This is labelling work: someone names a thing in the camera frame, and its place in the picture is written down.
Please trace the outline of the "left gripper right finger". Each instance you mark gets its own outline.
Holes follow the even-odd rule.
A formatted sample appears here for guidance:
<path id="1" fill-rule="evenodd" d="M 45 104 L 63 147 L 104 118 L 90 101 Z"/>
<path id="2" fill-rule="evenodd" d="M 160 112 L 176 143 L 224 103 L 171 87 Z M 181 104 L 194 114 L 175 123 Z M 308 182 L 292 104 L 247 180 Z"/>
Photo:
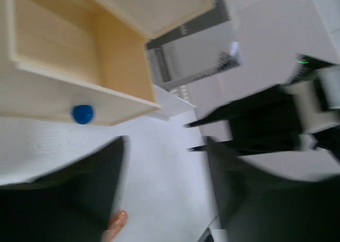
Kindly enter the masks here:
<path id="1" fill-rule="evenodd" d="M 206 152 L 227 241 L 339 241 L 339 175 L 284 178 L 211 137 Z"/>

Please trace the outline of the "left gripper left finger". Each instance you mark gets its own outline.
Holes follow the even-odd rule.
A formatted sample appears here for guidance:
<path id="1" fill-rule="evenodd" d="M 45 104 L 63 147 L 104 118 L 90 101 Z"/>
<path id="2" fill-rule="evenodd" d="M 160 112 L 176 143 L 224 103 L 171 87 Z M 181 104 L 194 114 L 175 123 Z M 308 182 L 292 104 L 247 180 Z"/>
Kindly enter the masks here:
<path id="1" fill-rule="evenodd" d="M 109 241 L 128 139 L 32 182 L 1 186 L 1 241 Z"/>

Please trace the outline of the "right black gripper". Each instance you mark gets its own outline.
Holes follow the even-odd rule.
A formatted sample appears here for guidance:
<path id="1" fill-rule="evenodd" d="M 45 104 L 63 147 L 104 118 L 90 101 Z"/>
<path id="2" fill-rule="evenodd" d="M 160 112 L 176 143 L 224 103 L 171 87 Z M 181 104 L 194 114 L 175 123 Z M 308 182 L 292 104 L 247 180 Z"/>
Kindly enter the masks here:
<path id="1" fill-rule="evenodd" d="M 221 105 L 186 128 L 228 120 L 232 140 L 219 144 L 241 156 L 301 151 L 301 135 L 315 140 L 312 149 L 339 156 L 339 113 L 323 112 L 311 86 L 274 85 Z"/>

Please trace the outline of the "orange correction tape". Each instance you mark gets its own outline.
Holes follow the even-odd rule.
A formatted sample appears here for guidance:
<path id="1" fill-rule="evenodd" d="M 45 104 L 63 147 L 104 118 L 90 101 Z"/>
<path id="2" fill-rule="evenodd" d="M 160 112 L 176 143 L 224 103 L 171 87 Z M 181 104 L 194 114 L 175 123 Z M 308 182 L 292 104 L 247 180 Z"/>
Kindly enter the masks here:
<path id="1" fill-rule="evenodd" d="M 124 210 L 118 211 L 110 220 L 107 230 L 103 232 L 101 241 L 111 242 L 128 222 L 128 213 Z"/>

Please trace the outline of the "grey setup guide booklet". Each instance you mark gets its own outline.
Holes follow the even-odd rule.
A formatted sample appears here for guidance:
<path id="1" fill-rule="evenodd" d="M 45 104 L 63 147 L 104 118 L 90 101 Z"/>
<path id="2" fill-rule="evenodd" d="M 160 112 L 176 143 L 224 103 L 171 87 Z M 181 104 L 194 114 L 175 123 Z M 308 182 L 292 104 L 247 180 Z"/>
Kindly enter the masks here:
<path id="1" fill-rule="evenodd" d="M 171 90 L 242 64 L 226 0 L 147 44 L 154 84 Z"/>

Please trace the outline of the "cream drawer cabinet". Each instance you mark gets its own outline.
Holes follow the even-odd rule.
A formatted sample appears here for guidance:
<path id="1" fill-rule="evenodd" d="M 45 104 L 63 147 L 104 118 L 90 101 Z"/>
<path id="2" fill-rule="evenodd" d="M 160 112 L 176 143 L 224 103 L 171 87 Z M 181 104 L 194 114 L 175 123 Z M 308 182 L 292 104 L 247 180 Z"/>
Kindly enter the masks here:
<path id="1" fill-rule="evenodd" d="M 1 0 L 1 116 L 113 126 L 158 110 L 146 44 L 214 0 Z"/>

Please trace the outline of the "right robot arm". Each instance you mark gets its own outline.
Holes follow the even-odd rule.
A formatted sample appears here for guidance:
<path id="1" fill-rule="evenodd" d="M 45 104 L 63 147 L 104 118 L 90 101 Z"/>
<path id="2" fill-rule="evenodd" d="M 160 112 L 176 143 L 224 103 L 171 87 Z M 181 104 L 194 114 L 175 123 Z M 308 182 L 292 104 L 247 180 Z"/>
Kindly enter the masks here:
<path id="1" fill-rule="evenodd" d="M 219 106 L 187 128 L 227 121 L 242 156 L 299 151 L 301 135 L 339 158 L 339 64 L 299 54 L 288 82 Z"/>

